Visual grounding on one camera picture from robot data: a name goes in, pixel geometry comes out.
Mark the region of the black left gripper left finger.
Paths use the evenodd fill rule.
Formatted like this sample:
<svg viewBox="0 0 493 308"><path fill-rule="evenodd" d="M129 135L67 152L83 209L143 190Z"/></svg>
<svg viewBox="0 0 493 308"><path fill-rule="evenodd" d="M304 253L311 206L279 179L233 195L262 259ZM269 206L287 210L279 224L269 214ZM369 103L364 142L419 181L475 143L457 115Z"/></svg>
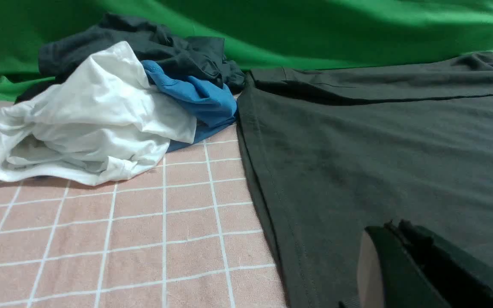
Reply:
<svg viewBox="0 0 493 308"><path fill-rule="evenodd" d="M356 274L362 308L449 308L391 230L366 227Z"/></svg>

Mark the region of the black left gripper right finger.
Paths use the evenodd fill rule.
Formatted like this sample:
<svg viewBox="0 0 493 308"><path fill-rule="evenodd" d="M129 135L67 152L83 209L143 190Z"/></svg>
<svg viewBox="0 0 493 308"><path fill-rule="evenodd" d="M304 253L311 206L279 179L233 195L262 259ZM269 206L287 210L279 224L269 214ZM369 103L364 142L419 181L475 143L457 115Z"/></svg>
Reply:
<svg viewBox="0 0 493 308"><path fill-rule="evenodd" d="M423 290L450 308L493 308L493 267L428 228L386 224L421 274Z"/></svg>

